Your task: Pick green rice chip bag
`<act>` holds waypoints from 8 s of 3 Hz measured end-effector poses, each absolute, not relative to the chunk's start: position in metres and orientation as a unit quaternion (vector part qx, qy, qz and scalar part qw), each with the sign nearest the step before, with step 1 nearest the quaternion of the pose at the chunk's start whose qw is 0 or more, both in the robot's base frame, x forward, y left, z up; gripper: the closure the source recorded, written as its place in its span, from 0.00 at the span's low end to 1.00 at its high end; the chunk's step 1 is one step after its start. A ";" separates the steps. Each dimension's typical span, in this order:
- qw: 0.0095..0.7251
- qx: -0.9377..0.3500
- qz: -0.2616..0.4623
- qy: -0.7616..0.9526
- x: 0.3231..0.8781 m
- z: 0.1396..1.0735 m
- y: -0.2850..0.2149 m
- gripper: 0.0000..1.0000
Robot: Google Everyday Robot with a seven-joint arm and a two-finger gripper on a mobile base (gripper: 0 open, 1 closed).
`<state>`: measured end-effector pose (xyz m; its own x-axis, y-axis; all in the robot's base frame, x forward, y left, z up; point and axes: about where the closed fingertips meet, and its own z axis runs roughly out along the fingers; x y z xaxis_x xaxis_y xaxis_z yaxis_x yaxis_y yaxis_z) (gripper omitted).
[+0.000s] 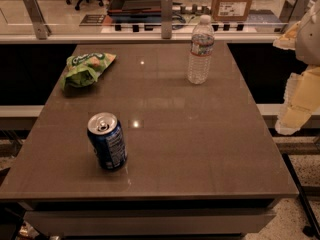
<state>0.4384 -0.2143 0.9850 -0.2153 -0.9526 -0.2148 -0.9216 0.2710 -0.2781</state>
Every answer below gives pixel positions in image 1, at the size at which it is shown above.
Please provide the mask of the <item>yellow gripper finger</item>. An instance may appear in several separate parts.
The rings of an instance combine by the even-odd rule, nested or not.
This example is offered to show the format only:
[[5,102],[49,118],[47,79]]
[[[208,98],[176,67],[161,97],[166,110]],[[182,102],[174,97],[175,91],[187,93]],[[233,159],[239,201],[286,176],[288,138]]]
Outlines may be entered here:
[[295,50],[300,21],[294,23],[284,34],[273,41],[273,46],[282,50]]
[[319,107],[320,67],[308,66],[301,74],[291,73],[285,87],[284,103],[275,123],[276,131],[281,135],[292,135]]

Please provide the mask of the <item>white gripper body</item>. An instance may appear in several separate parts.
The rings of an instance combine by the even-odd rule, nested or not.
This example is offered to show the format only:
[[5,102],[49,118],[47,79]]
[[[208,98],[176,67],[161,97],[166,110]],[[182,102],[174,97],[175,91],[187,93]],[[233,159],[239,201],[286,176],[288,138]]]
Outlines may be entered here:
[[300,21],[295,47],[296,58],[305,64],[320,64],[320,0]]

